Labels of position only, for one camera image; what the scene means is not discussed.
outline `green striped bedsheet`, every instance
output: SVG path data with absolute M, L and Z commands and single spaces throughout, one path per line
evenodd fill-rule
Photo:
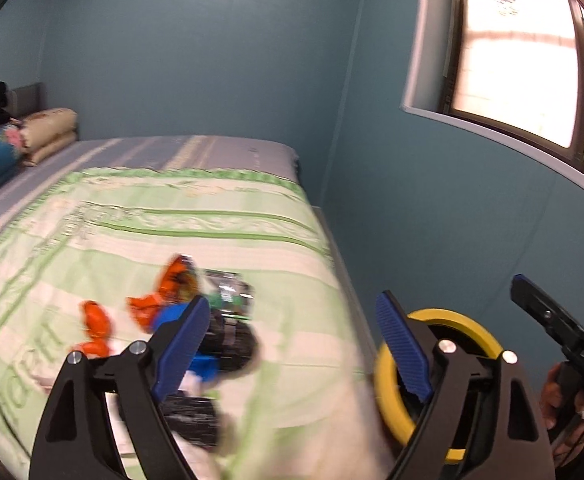
M 2 231 L 0 402 L 25 445 L 47 398 L 32 376 L 53 376 L 85 340 L 80 301 L 104 305 L 119 346 L 147 338 L 125 298 L 148 294 L 175 253 L 238 272 L 255 291 L 258 366 L 209 392 L 234 434 L 205 454 L 209 477 L 385 478 L 388 457 L 325 233 L 299 185 L 248 170 L 70 173 Z M 1 418 L 0 458 L 26 478 L 27 457 Z M 124 465 L 144 478 L 134 456 Z

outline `yellow tape roll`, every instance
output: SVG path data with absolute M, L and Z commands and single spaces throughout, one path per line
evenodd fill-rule
M 503 348 L 496 338 L 485 328 L 463 314 L 441 308 L 426 308 L 408 314 L 411 319 L 424 321 L 428 325 L 442 325 L 453 328 L 470 337 L 485 352 L 487 357 L 497 358 Z M 381 415 L 392 431 L 396 440 L 406 446 L 414 433 L 416 424 L 409 416 L 408 410 L 397 388 L 396 364 L 385 343 L 379 349 L 374 369 L 374 389 Z M 450 449 L 447 452 L 448 463 L 458 463 L 465 454 L 464 449 Z

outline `human hand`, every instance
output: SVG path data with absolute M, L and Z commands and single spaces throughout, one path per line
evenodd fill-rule
M 560 392 L 560 387 L 556 382 L 560 364 L 557 364 L 550 369 L 547 374 L 547 380 L 540 392 L 540 411 L 545 422 L 545 427 L 551 430 L 556 426 L 556 414 L 558 407 L 561 405 L 563 396 Z M 584 390 L 581 390 L 574 400 L 574 408 L 577 413 L 584 411 Z M 568 464 L 584 448 L 584 420 L 578 427 L 569 434 L 565 441 L 553 450 L 554 466 L 563 466 Z

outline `window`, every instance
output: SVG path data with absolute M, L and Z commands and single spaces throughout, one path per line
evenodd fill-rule
M 577 0 L 459 0 L 441 111 L 584 173 L 584 10 Z

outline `headboard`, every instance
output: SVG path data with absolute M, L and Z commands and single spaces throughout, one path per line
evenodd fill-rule
M 45 108 L 42 83 L 10 89 L 7 95 L 8 105 L 6 110 L 11 117 L 24 117 L 34 112 L 40 112 Z

